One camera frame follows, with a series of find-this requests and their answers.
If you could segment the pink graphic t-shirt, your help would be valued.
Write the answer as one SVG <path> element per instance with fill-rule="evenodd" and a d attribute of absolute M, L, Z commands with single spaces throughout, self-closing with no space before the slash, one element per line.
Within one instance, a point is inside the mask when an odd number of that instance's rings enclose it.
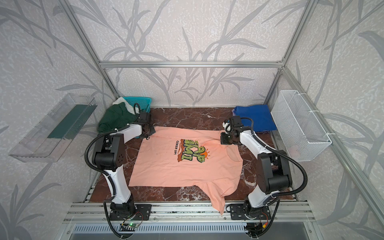
<path fill-rule="evenodd" d="M 142 141 L 129 187 L 199 187 L 223 214 L 234 193 L 243 159 L 235 145 L 221 144 L 221 131 L 156 127 Z"/>

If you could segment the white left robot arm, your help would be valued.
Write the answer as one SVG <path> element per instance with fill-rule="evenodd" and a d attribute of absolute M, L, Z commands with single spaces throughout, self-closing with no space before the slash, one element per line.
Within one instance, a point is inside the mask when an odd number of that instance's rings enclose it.
<path fill-rule="evenodd" d="M 108 183 L 110 209 L 113 213 L 134 214 L 137 211 L 124 174 L 124 164 L 127 162 L 125 144 L 136 138 L 148 139 L 154 133 L 151 124 L 128 124 L 95 139 L 92 165 L 104 175 Z"/>

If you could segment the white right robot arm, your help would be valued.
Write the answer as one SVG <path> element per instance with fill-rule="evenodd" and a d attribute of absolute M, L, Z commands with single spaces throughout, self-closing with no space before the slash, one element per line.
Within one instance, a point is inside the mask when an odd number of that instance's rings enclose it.
<path fill-rule="evenodd" d="M 270 204 L 275 203 L 278 194 L 292 186 L 290 165 L 285 161 L 285 152 L 277 151 L 266 144 L 258 135 L 250 130 L 244 132 L 233 131 L 221 133 L 222 145 L 244 145 L 257 158 L 255 189 L 248 194 L 243 212 L 248 219 L 256 219 L 268 210 Z"/>

